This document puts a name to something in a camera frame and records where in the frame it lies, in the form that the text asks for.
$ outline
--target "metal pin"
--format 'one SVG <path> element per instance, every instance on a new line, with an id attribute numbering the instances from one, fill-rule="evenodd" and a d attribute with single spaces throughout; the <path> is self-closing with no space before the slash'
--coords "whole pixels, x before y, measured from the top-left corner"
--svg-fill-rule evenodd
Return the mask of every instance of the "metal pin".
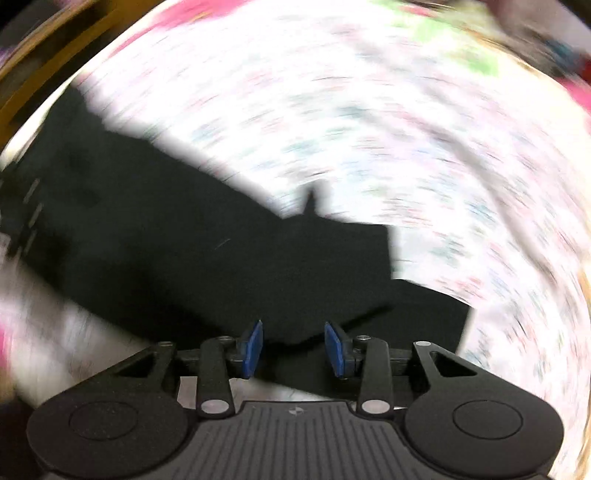
<path id="1" fill-rule="evenodd" d="M 39 179 L 35 179 L 33 181 L 33 183 L 31 183 L 31 187 L 29 188 L 29 191 L 27 192 L 27 194 L 25 195 L 25 197 L 23 198 L 22 202 L 26 205 L 27 203 L 29 203 L 29 200 L 31 200 L 31 197 L 33 196 L 33 192 L 35 192 L 35 189 L 37 188 L 37 186 L 39 185 L 40 180 Z"/>
<path id="2" fill-rule="evenodd" d="M 39 218 L 39 214 L 41 213 L 42 210 L 43 210 L 43 204 L 40 203 L 39 205 L 37 205 L 37 208 L 33 212 L 31 219 L 29 220 L 29 224 L 28 224 L 29 228 L 33 228 L 33 225 L 35 225 L 35 222 L 37 221 L 37 218 Z"/>
<path id="3" fill-rule="evenodd" d="M 31 235 L 29 236 L 29 239 L 27 240 L 27 244 L 25 245 L 25 250 L 23 250 L 23 252 L 22 252 L 23 256 L 26 256 L 29 253 L 29 250 L 31 249 L 31 245 L 35 241 L 36 236 L 37 236 L 37 230 L 33 230 Z"/>

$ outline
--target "patterned sheet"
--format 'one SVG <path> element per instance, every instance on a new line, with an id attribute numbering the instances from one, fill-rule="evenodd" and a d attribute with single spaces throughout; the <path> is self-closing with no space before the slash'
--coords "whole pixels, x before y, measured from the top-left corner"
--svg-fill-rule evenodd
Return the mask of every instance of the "patterned sheet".
<path id="1" fill-rule="evenodd" d="M 460 354 L 558 410 L 566 436 L 551 474 L 563 480 L 576 470 L 591 374 L 577 282 L 586 174 L 574 148 L 586 139 L 582 122 L 565 132 L 545 115 L 545 80 L 518 69 L 392 2 L 253 0 L 147 31 L 79 83 L 110 128 L 149 136 L 282 215 L 319 182 L 325 215 L 391 225 L 394 277 L 474 307 Z M 64 384 L 138 348 L 72 306 L 57 310 L 70 312 L 69 326 L 50 328 Z M 97 363 L 106 345 L 117 353 Z"/>

